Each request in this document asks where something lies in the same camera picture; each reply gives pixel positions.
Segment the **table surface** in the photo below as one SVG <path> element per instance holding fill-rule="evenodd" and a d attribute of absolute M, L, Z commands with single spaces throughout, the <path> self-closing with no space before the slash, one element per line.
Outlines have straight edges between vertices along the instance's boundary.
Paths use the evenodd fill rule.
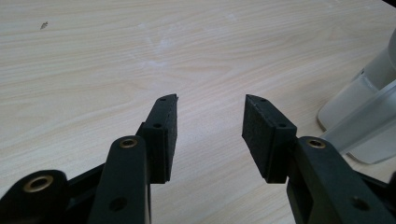
<path fill-rule="evenodd" d="M 388 44 L 396 10 L 349 1 L 2 1 L 0 195 L 34 171 L 103 163 L 177 93 L 171 181 L 153 223 L 293 223 L 241 137 L 246 94 L 319 136 L 316 115 Z M 356 170 L 389 181 L 396 159 Z"/>

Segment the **light wood grain surface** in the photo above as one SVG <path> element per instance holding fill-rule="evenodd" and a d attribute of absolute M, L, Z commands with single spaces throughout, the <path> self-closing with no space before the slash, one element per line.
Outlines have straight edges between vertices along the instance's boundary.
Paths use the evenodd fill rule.
<path fill-rule="evenodd" d="M 172 178 L 152 186 L 153 223 L 293 223 L 285 186 L 265 184 L 241 137 L 245 94 L 319 136 L 320 107 L 395 24 L 380 0 L 1 1 L 0 195 L 34 171 L 72 178 L 104 162 L 177 93 Z M 383 181 L 396 170 L 396 159 L 346 160 Z"/>

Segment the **bolt hole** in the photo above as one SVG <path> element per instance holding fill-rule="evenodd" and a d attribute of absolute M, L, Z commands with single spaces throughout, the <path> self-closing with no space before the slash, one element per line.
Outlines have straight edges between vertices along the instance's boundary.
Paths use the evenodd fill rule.
<path fill-rule="evenodd" d="M 23 186 L 23 190 L 28 193 L 38 192 L 49 187 L 52 182 L 53 177 L 51 175 L 41 175 L 27 182 L 27 184 Z"/>
<path fill-rule="evenodd" d="M 124 147 L 124 148 L 134 147 L 136 145 L 137 145 L 137 140 L 133 138 L 127 138 L 120 142 L 120 147 Z"/>
<path fill-rule="evenodd" d="M 311 147 L 316 147 L 316 148 L 325 148 L 326 144 L 324 144 L 323 142 L 316 140 L 316 139 L 311 139 L 308 140 L 308 145 Z"/>
<path fill-rule="evenodd" d="M 124 207 L 126 207 L 127 204 L 127 200 L 126 198 L 120 197 L 120 198 L 116 198 L 113 201 L 111 201 L 111 203 L 108 205 L 108 209 L 110 209 L 110 211 L 113 212 L 118 212 L 120 210 L 122 210 Z"/>
<path fill-rule="evenodd" d="M 357 209 L 361 210 L 361 211 L 368 211 L 370 210 L 370 206 L 367 204 L 367 202 L 365 202 L 364 200 L 360 199 L 359 197 L 352 197 L 350 199 L 350 202 L 352 203 L 352 205 L 354 207 L 356 207 Z"/>

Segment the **white object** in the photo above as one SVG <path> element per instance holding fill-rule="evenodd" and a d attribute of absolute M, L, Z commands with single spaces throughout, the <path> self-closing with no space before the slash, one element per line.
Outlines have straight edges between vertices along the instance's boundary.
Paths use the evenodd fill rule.
<path fill-rule="evenodd" d="M 396 30 L 384 49 L 318 112 L 321 138 L 365 163 L 396 155 Z"/>

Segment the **screw hole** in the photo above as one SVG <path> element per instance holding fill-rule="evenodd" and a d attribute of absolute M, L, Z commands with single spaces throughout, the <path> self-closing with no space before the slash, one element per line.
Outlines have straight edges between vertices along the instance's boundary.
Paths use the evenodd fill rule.
<path fill-rule="evenodd" d="M 118 212 L 122 210 L 124 207 L 126 207 L 127 204 L 126 198 L 120 197 L 116 198 L 113 201 L 111 201 L 110 205 L 108 206 L 108 209 L 113 212 Z"/>
<path fill-rule="evenodd" d="M 52 175 L 41 175 L 27 182 L 27 184 L 23 186 L 23 190 L 28 193 L 38 192 L 49 187 L 52 182 Z"/>
<path fill-rule="evenodd" d="M 370 206 L 367 204 L 367 202 L 365 202 L 364 200 L 360 199 L 359 197 L 352 197 L 350 199 L 350 202 L 352 203 L 352 205 L 354 207 L 356 207 L 357 209 L 361 210 L 361 211 L 368 211 L 370 210 Z"/>
<path fill-rule="evenodd" d="M 325 148 L 326 144 L 324 144 L 322 141 L 316 140 L 316 139 L 311 139 L 308 140 L 308 145 L 311 147 L 316 147 L 316 148 Z"/>
<path fill-rule="evenodd" d="M 120 147 L 127 148 L 127 147 L 134 147 L 137 145 L 137 140 L 133 138 L 127 138 L 120 142 Z"/>

